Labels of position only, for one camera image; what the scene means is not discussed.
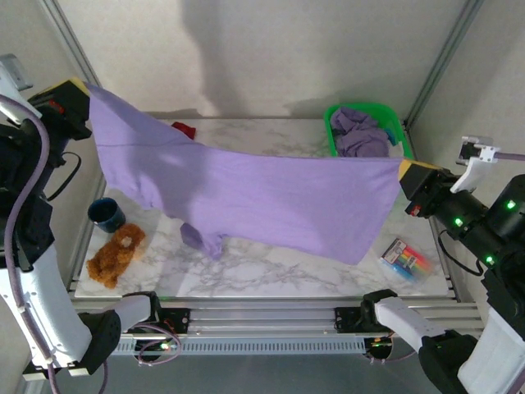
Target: purple cloth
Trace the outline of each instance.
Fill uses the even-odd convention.
[[[276,158],[193,142],[95,86],[89,118],[110,187],[185,221],[217,259],[238,236],[358,263],[399,191],[397,158]]]
[[[368,114],[341,107],[330,118],[337,153],[346,158],[387,158],[388,135]]]

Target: white wall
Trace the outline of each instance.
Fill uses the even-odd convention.
[[[168,117],[407,115],[464,0],[60,0],[103,85]]]
[[[35,0],[0,0],[0,54],[14,53],[22,61],[34,88],[34,94],[75,75],[66,53]],[[59,265],[63,277],[75,243],[80,236],[78,222],[86,214],[93,182],[99,172],[92,140],[71,143],[69,150],[83,158],[82,168],[63,194],[53,201],[52,230],[57,238]],[[71,170],[71,165],[57,170],[46,192],[53,192]],[[25,367],[29,349],[14,318],[3,300],[0,301],[0,393],[12,393]]]
[[[454,55],[412,137],[420,159],[454,165],[462,135],[489,135],[505,152],[525,153],[525,2],[486,0]],[[499,161],[475,191],[490,206],[525,163]],[[463,248],[458,257],[473,265]],[[484,300],[478,278],[463,275],[474,298]]]

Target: white marble table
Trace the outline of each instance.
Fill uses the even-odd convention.
[[[197,140],[224,149],[287,156],[327,156],[326,132],[318,120],[193,120]],[[126,213],[128,222],[140,225],[148,248],[107,289],[89,278],[82,268],[75,297],[118,297],[133,291],[155,290],[161,297],[339,297],[361,296],[390,288],[402,296],[444,296],[448,291],[427,221],[404,213],[400,195],[373,247],[356,266],[257,242],[227,239],[219,261],[184,245],[180,220],[157,210],[142,210],[117,190],[107,190]],[[435,264],[424,283],[405,280],[379,260],[401,237]],[[86,260],[109,239],[94,229]]]

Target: green basket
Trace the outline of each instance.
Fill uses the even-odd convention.
[[[403,128],[401,127],[399,119],[394,110],[384,104],[377,103],[338,104],[326,110],[325,126],[326,133],[328,134],[328,144],[330,145],[330,152],[332,156],[337,156],[337,151],[334,135],[331,131],[330,119],[334,112],[341,107],[348,107],[357,111],[365,112],[377,120],[377,123],[381,129],[390,129],[395,137],[395,142],[400,142],[403,145],[404,156],[406,158],[413,159],[412,148],[410,147],[410,144],[404,135]]]

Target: dark blue cup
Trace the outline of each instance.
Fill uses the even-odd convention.
[[[104,197],[94,201],[88,209],[88,217],[105,232],[115,232],[126,223],[126,216],[114,199]]]

